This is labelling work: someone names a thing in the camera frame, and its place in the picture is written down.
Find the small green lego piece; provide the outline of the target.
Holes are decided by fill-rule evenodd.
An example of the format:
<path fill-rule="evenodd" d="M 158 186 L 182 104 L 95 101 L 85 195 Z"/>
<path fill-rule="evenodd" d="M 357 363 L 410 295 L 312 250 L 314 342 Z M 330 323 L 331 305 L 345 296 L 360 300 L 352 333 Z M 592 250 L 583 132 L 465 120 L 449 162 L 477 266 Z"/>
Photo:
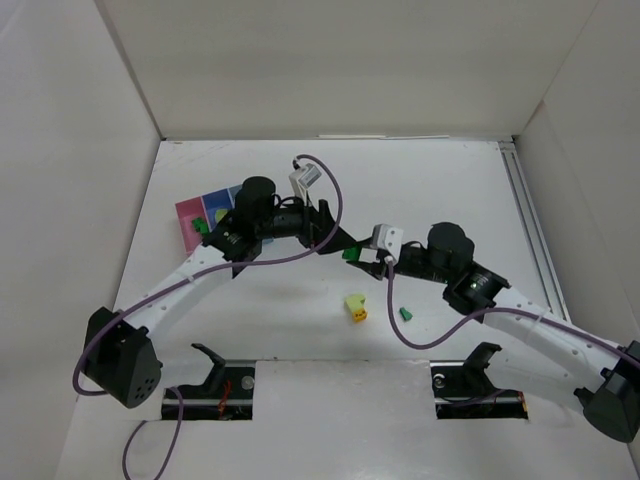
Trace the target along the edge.
<path fill-rule="evenodd" d="M 404 307 L 399 309 L 399 313 L 405 322 L 410 321 L 413 318 L 413 314 Z"/>

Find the pale green curved lego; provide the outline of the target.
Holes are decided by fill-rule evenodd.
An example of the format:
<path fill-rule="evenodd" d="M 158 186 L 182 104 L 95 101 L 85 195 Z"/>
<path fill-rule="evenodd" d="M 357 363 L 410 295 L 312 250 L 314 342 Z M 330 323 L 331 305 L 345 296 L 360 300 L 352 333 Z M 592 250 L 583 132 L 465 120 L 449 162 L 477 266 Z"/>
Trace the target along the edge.
<path fill-rule="evenodd" d="M 220 222 L 226 216 L 227 213 L 228 213 L 227 209 L 217 209 L 214 212 L 214 222 L 215 223 Z"/>

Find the dark green square lego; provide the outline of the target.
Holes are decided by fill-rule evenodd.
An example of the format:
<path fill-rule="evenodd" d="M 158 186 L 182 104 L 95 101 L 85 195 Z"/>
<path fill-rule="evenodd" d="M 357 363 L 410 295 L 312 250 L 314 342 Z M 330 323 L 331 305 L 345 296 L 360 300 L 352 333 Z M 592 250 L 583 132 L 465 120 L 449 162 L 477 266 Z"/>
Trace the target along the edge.
<path fill-rule="evenodd" d="M 194 231 L 200 235 L 206 235 L 209 233 L 209 225 L 207 221 L 202 217 L 196 217 L 191 221 Z"/>

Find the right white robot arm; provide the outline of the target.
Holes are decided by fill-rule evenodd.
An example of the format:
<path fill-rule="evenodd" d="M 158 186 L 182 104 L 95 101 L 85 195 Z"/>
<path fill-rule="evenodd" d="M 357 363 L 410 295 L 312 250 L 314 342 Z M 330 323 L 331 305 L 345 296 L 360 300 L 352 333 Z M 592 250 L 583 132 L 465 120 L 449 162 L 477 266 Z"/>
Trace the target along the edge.
<path fill-rule="evenodd" d="M 394 287 L 396 276 L 444 285 L 444 301 L 462 318 L 423 344 L 397 338 L 413 350 L 431 350 L 476 321 L 538 354 L 529 360 L 497 344 L 480 344 L 464 361 L 467 381 L 487 398 L 502 390 L 530 393 L 579 414 L 605 436 L 629 444 L 639 432 L 639 344 L 596 337 L 558 319 L 504 277 L 474 259 L 475 244 L 457 224 L 433 225 L 424 243 L 406 242 L 401 229 L 380 224 L 345 253 L 349 265 Z"/>

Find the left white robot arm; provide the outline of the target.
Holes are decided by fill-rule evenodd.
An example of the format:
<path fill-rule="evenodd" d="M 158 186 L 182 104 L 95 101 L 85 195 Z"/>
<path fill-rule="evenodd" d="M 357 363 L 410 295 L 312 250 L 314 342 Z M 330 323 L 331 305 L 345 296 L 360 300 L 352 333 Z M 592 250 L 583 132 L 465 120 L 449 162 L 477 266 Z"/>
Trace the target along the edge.
<path fill-rule="evenodd" d="M 339 252 L 356 243 L 341 228 L 341 217 L 325 200 L 279 202 L 272 180 L 246 179 L 233 208 L 172 274 L 133 306 L 119 312 L 101 307 L 91 315 L 73 376 L 87 377 L 128 409 L 138 407 L 168 370 L 157 354 L 161 339 L 214 289 L 261 265 L 264 240 L 293 237 L 306 255 Z"/>

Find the dark blue drawer bin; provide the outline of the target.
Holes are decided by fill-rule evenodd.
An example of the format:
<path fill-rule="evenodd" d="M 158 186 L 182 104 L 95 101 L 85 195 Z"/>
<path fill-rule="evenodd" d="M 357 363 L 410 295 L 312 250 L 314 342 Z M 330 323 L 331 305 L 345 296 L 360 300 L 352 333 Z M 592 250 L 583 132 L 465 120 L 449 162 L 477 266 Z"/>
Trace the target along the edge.
<path fill-rule="evenodd" d="M 206 219 L 211 229 L 217 225 L 217 223 L 214 222 L 214 212 L 217 209 L 227 209 L 230 211 L 235 206 L 235 203 L 230 201 L 228 188 L 210 192 L 201 197 Z"/>

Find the white strip back edge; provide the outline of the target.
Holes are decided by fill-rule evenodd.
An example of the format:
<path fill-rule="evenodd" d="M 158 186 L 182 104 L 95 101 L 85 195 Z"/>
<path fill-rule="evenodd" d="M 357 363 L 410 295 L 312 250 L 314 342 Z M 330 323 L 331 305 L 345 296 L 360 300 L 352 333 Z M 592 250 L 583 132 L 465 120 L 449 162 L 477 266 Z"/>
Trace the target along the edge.
<path fill-rule="evenodd" d="M 450 135 L 382 135 L 382 134 L 321 134 L 318 140 L 440 140 L 450 139 Z"/>

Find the pink drawer bin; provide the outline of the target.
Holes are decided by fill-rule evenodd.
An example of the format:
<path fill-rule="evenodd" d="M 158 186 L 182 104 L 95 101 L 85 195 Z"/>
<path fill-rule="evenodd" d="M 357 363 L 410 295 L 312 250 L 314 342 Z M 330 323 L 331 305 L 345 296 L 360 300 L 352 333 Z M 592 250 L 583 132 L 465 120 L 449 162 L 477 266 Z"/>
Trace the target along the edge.
<path fill-rule="evenodd" d="M 207 221 L 201 197 L 202 196 L 193 197 L 175 204 L 178 224 L 187 255 L 192 254 L 195 248 L 202 242 L 204 236 L 196 233 L 191 224 L 191 221 L 196 217 L 202 217 Z"/>

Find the aluminium rail right edge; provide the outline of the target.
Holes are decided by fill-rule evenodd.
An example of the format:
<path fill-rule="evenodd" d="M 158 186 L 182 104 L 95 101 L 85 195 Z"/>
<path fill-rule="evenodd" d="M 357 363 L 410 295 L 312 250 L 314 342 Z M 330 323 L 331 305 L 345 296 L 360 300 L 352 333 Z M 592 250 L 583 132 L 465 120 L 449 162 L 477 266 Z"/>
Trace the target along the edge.
<path fill-rule="evenodd" d="M 499 141 L 498 148 L 511 184 L 537 275 L 544 291 L 545 301 L 555 315 L 567 322 L 571 322 L 570 313 L 567 309 L 559 278 L 526 182 L 515 142 L 513 140 Z"/>

